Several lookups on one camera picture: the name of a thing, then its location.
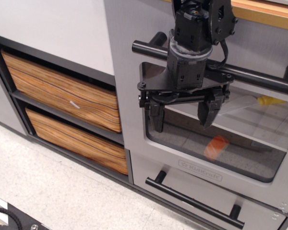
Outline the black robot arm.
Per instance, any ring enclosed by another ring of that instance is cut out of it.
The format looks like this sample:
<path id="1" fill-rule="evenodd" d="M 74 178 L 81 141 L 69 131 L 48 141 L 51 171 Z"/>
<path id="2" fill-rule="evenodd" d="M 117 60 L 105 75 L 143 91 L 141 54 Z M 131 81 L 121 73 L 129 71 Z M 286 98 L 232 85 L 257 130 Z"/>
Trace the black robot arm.
<path id="1" fill-rule="evenodd" d="M 235 33 L 237 18 L 229 0 L 174 0 L 171 4 L 175 28 L 168 35 L 167 66 L 138 83 L 139 106 L 153 130 L 162 132 L 166 105 L 196 102 L 198 119 L 209 128 L 229 98 L 234 78 L 219 72 L 225 61 L 208 58 L 216 45 L 228 55 L 226 38 Z"/>

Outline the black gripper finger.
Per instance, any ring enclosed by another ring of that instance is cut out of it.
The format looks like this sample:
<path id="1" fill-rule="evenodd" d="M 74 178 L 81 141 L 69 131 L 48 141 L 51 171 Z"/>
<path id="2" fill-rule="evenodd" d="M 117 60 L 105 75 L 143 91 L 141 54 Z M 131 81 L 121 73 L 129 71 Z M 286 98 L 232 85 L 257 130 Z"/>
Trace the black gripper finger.
<path id="1" fill-rule="evenodd" d="M 153 99 L 150 99 L 149 117 L 153 130 L 158 133 L 162 133 L 164 122 L 164 105 L 162 103 L 156 102 Z"/>
<path id="2" fill-rule="evenodd" d="M 204 129 L 209 128 L 213 124 L 223 102 L 223 93 L 216 92 L 207 96 L 203 102 L 198 103 L 198 118 Z"/>

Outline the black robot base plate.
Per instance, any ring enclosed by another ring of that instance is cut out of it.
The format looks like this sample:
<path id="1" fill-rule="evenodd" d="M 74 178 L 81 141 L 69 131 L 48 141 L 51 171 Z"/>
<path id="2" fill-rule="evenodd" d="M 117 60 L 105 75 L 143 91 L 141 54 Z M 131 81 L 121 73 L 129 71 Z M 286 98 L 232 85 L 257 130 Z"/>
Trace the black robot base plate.
<path id="1" fill-rule="evenodd" d="M 7 203 L 7 208 L 20 220 L 23 230 L 49 230 L 43 223 L 32 218 L 30 215 L 24 213 L 10 203 Z"/>

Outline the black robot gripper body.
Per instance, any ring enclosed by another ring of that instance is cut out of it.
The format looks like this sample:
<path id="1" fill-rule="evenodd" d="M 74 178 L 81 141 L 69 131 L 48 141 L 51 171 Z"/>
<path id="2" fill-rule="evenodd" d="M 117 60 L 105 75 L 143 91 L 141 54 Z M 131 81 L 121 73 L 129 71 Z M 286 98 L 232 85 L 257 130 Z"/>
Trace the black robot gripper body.
<path id="1" fill-rule="evenodd" d="M 211 45 L 192 50 L 169 43 L 164 71 L 138 83 L 140 107 L 197 102 L 204 108 L 220 108 L 229 98 L 233 77 L 208 62 L 212 50 Z"/>

